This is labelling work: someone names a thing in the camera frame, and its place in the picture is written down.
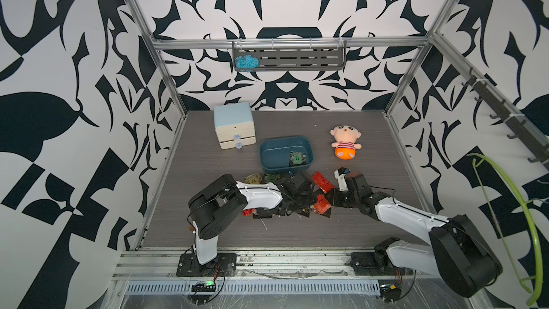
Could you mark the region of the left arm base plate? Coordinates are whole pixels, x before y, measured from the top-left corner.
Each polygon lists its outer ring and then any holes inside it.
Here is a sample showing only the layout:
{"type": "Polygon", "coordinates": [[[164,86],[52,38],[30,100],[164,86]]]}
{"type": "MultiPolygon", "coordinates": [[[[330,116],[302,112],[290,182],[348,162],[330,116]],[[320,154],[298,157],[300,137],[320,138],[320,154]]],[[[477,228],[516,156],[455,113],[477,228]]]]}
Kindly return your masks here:
{"type": "Polygon", "coordinates": [[[220,253],[214,260],[202,265],[194,253],[181,254],[177,264],[176,276],[179,278],[213,276],[231,276],[236,270],[237,254],[220,253]]]}

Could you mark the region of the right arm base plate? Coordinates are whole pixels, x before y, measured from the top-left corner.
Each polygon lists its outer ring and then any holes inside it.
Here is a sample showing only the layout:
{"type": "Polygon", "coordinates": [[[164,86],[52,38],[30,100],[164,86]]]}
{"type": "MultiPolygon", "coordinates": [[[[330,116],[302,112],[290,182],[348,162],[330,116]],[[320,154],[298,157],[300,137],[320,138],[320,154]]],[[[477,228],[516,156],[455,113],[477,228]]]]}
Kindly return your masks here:
{"type": "Polygon", "coordinates": [[[412,276],[409,268],[397,268],[385,253],[354,252],[348,265],[356,276],[412,276]]]}

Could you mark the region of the red long tea sachet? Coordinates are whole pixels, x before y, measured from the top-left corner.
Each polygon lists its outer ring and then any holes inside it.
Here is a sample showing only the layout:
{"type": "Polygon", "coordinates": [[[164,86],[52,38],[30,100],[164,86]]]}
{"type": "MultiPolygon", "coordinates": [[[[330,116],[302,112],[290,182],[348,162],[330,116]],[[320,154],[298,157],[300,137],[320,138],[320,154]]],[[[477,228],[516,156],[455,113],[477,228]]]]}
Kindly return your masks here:
{"type": "Polygon", "coordinates": [[[335,186],[329,182],[320,172],[316,172],[313,175],[313,183],[319,187],[319,189],[324,193],[327,194],[330,191],[334,190],[335,186]]]}

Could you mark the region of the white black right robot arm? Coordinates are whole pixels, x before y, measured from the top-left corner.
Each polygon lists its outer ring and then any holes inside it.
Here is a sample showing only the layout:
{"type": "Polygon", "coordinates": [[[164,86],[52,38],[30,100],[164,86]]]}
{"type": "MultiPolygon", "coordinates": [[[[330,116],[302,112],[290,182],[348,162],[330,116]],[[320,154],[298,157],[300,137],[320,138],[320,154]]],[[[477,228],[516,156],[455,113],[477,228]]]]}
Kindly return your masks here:
{"type": "Polygon", "coordinates": [[[470,298],[492,285],[503,266],[472,221],[464,215],[446,217],[405,204],[381,187],[367,183],[361,173],[335,172],[338,184],[317,185],[332,207],[357,209],[375,221],[389,224],[420,239],[419,244],[390,237],[374,247],[373,261],[355,257],[354,268],[409,269],[435,276],[454,293],[470,298]]]}

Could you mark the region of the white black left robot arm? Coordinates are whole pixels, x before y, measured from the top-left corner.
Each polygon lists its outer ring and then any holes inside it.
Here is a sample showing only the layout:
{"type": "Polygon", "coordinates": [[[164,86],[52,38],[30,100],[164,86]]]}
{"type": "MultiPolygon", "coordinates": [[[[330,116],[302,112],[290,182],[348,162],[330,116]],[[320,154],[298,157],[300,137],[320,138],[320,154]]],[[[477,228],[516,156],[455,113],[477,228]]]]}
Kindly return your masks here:
{"type": "Polygon", "coordinates": [[[243,183],[231,174],[222,175],[188,202],[187,222],[194,229],[192,254],[200,266],[216,260],[218,236],[246,210],[254,218],[268,219],[308,215],[316,203],[315,184],[305,171],[265,184],[243,183]]]}

